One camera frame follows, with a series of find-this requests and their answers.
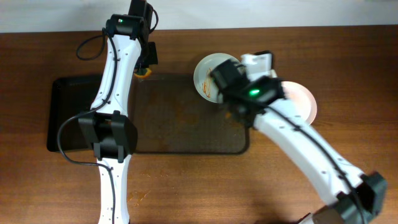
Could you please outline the orange green sponge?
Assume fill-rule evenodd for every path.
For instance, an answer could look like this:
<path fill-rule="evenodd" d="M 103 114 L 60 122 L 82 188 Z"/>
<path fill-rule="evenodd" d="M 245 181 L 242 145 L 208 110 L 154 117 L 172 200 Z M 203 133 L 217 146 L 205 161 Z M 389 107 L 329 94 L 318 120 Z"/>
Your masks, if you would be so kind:
<path fill-rule="evenodd" d="M 147 78 L 152 74 L 152 70 L 150 68 L 140 68 L 134 72 L 134 76 L 136 78 Z"/>

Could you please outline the pinkish white plate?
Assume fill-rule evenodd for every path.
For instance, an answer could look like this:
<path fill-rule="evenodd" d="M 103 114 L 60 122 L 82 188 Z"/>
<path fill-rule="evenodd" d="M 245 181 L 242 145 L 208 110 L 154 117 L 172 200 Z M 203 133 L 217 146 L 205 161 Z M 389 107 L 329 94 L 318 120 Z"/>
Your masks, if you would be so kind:
<path fill-rule="evenodd" d="M 295 82 L 282 82 L 285 95 L 290 98 L 299 115 L 312 124 L 317 115 L 317 102 L 312 93 L 303 85 Z"/>

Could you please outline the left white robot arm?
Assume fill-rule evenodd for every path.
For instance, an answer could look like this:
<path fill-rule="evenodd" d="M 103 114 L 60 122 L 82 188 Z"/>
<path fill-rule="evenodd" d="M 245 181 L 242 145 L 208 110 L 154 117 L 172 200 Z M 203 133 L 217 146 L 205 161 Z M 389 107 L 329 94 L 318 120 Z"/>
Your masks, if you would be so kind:
<path fill-rule="evenodd" d="M 155 29 L 152 16 L 114 14 L 103 28 L 106 63 L 90 110 L 78 119 L 87 145 L 93 150 L 100 174 L 99 224 L 129 223 L 127 173 L 137 145 L 137 129 L 128 117 L 131 83 L 147 76 L 157 63 L 148 41 Z"/>

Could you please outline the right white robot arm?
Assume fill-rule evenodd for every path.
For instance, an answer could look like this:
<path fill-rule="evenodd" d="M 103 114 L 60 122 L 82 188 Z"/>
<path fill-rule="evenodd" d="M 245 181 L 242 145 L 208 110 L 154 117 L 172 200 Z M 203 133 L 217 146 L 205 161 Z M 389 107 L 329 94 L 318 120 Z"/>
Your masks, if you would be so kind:
<path fill-rule="evenodd" d="M 337 153 L 299 115 L 277 77 L 270 52 L 227 59 L 211 72 L 233 117 L 278 145 L 311 182 L 325 206 L 300 223 L 369 223 L 381 212 L 387 190 L 378 172 L 366 175 Z"/>

